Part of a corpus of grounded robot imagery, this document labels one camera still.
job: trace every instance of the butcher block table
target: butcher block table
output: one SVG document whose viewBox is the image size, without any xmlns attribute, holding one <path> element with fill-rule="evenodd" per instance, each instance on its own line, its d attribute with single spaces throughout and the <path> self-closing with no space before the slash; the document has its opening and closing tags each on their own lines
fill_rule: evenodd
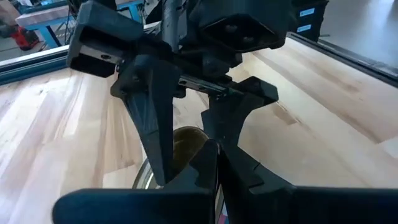
<svg viewBox="0 0 398 224">
<path fill-rule="evenodd" d="M 280 100 L 253 111 L 239 146 L 296 185 L 398 187 L 398 90 L 292 39 L 245 54 L 230 75 Z M 131 188 L 145 159 L 107 79 L 59 70 L 0 87 L 0 223 L 51 223 L 60 196 Z M 205 95 L 174 101 L 174 126 L 201 127 Z"/>
</svg>

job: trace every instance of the workbench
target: workbench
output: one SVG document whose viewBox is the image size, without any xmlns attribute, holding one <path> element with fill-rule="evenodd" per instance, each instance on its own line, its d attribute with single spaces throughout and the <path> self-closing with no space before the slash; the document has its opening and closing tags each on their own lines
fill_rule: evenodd
<svg viewBox="0 0 398 224">
<path fill-rule="evenodd" d="M 118 10 L 128 8 L 131 18 L 135 21 L 142 22 L 137 11 L 137 5 L 142 4 L 143 0 L 117 0 Z M 38 30 L 50 48 L 61 46 L 57 36 L 52 30 L 52 25 L 61 24 L 63 22 L 74 20 L 69 14 L 69 6 L 61 6 L 53 9 L 47 9 L 39 12 L 24 14 L 16 19 L 19 26 L 27 30 Z"/>
<path fill-rule="evenodd" d="M 398 187 L 398 89 L 288 38 L 230 75 L 280 100 L 253 111 L 239 146 L 296 185 Z M 0 223 L 51 223 L 61 195 L 131 188 L 145 160 L 115 81 L 68 68 L 0 86 Z M 205 95 L 174 100 L 174 126 L 202 127 Z"/>
</svg>

